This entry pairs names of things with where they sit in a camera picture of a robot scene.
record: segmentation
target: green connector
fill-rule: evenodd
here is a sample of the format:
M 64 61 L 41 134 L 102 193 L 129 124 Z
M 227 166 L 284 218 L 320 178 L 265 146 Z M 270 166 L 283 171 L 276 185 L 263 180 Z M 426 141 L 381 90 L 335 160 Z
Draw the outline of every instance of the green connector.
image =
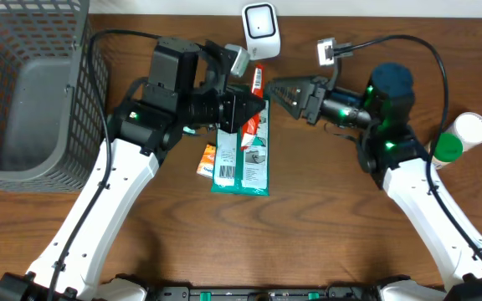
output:
M 308 293 L 308 299 L 309 300 L 313 300 L 313 299 L 317 299 L 317 298 L 319 298 L 319 293 Z
M 211 301 L 211 293 L 209 292 L 200 293 L 200 301 Z

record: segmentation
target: white background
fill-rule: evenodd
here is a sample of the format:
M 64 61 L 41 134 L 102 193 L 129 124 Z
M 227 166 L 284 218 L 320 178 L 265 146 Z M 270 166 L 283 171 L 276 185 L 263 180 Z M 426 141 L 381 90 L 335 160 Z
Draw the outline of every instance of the white background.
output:
M 239 15 L 249 0 L 90 0 L 90 13 Z M 280 16 L 482 18 L 482 0 L 274 0 Z

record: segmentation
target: wooden table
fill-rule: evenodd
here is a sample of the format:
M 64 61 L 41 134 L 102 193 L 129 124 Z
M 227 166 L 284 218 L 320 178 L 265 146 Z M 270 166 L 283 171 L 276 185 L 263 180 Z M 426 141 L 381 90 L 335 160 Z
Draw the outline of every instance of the wooden table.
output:
M 244 45 L 239 17 L 102 15 L 92 21 L 97 28 Z M 279 18 L 279 25 L 281 54 L 264 62 L 267 79 L 326 74 L 315 57 L 315 43 L 321 38 L 360 43 L 408 33 L 430 41 L 444 58 L 450 118 L 467 110 L 482 115 L 482 20 L 303 17 Z M 110 107 L 133 79 L 148 74 L 154 45 L 133 37 L 104 41 L 111 65 Z M 340 83 L 363 89 L 371 70 L 387 61 L 405 64 L 413 72 L 417 102 L 410 124 L 427 142 L 441 116 L 442 85 L 425 48 L 395 41 L 357 51 L 345 60 Z M 195 173 L 208 140 L 184 138 L 131 209 L 102 279 L 136 273 L 153 283 L 325 286 L 335 280 L 369 283 L 404 273 L 422 284 L 441 284 L 433 259 L 408 219 L 362 173 L 354 145 L 325 133 L 322 121 L 310 127 L 276 105 L 271 109 L 271 196 L 211 193 L 211 181 Z M 440 174 L 482 232 L 482 145 Z M 0 192 L 0 277 L 25 272 L 76 197 Z

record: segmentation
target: teal plastic packaging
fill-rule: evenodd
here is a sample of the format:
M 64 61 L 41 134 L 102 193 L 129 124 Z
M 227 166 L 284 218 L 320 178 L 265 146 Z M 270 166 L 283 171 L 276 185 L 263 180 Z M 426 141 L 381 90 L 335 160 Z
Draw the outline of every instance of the teal plastic packaging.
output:
M 241 129 L 236 134 L 217 131 L 212 192 L 269 195 L 269 99 L 265 94 L 265 109 L 259 113 L 258 132 L 248 149 L 240 149 Z

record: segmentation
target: red package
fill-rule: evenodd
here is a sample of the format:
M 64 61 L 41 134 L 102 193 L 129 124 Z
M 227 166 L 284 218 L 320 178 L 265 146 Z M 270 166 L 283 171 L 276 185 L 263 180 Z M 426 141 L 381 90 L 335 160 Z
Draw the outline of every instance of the red package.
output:
M 264 66 L 256 64 L 254 79 L 252 81 L 252 94 L 264 97 Z M 241 139 L 241 151 L 246 150 L 254 142 L 254 137 L 258 131 L 259 114 L 254 115 L 243 125 L 243 138 Z

